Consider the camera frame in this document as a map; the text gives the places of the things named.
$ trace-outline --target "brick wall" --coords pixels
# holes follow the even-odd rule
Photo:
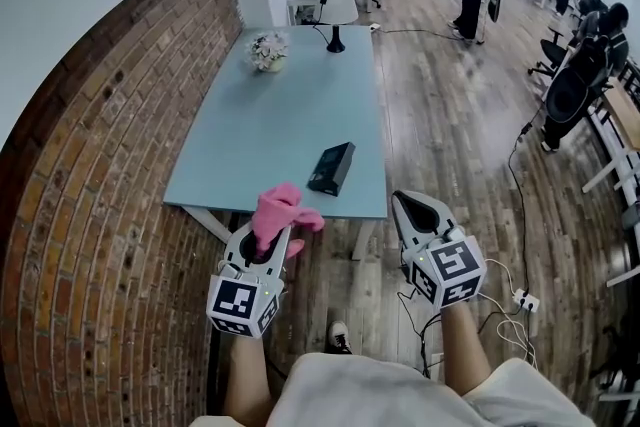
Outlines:
[[[162,197],[241,26],[236,0],[124,0],[2,149],[0,342],[21,426],[183,426],[204,413],[221,247]]]

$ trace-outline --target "white flowers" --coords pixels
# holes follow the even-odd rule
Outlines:
[[[260,71],[267,71],[271,64],[287,55],[288,41],[286,34],[265,32],[247,45],[247,54],[251,64]]]

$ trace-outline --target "white cable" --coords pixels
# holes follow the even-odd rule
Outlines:
[[[516,292],[513,289],[513,280],[511,279],[511,272],[509,272],[509,268],[502,262],[499,262],[498,260],[494,260],[493,258],[485,258],[484,261],[497,263],[500,267],[502,267],[505,271],[507,271],[507,276],[509,277],[509,288],[511,289],[511,295],[516,295]]]
[[[509,317],[509,315],[507,314],[507,312],[504,311],[504,308],[500,305],[500,303],[498,301],[496,301],[492,297],[489,297],[488,295],[484,295],[482,293],[480,293],[478,295],[480,297],[483,297],[484,299],[488,299],[493,304],[495,304],[498,307],[498,309],[502,312],[502,314],[504,315],[504,317],[506,319],[505,321],[502,321],[500,324],[498,324],[498,326],[496,326],[496,332],[498,333],[498,336],[500,338],[502,338],[503,340],[511,343],[511,344],[517,345],[522,350],[524,350],[527,354],[531,353],[532,358],[533,358],[533,366],[537,370],[538,369],[538,362],[536,360],[536,349],[533,346],[533,344],[529,341],[529,338],[527,337],[527,331],[526,331],[525,327],[520,322],[515,322],[513,319],[511,319]],[[516,332],[516,336],[518,337],[518,340],[520,341],[520,343],[518,343],[518,342],[516,342],[514,340],[511,340],[509,338],[506,338],[505,336],[502,335],[502,333],[499,330],[499,327],[502,324],[506,323],[506,322],[509,322],[513,326],[513,329]],[[520,326],[522,328],[522,331],[524,333],[524,340],[520,337],[520,333],[518,332],[518,327],[517,326]]]

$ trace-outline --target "black lamp base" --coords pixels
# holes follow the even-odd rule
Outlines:
[[[329,52],[333,52],[334,54],[339,54],[340,52],[344,52],[345,46],[340,41],[340,26],[333,26],[333,38],[331,42],[327,46],[327,50]]]

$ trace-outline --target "desk lamp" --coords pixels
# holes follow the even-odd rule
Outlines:
[[[333,25],[333,38],[327,50],[333,53],[344,51],[340,41],[340,25],[355,22],[358,19],[358,8],[355,0],[318,0],[313,17],[317,23]]]

